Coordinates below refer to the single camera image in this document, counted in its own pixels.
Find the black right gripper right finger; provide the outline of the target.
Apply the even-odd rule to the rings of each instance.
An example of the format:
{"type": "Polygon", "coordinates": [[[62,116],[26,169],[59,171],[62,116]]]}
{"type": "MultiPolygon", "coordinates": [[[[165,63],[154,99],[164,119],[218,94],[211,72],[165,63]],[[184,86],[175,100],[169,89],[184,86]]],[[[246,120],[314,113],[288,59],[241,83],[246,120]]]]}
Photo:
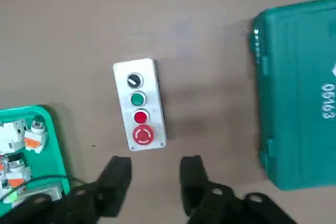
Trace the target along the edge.
{"type": "Polygon", "coordinates": [[[181,159],[180,186],[187,223],[295,223],[263,193],[238,198],[231,187],[210,181],[199,155],[181,159]]]}

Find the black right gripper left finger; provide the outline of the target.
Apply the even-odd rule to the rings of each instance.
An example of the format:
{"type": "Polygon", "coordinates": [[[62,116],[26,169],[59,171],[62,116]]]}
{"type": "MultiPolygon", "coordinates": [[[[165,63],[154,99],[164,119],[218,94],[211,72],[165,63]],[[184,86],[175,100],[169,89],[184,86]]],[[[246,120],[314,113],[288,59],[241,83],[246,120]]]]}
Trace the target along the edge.
{"type": "Polygon", "coordinates": [[[131,158],[113,156],[95,182],[81,183],[61,199],[28,196],[1,223],[97,223],[118,216],[131,182],[131,158]]]}

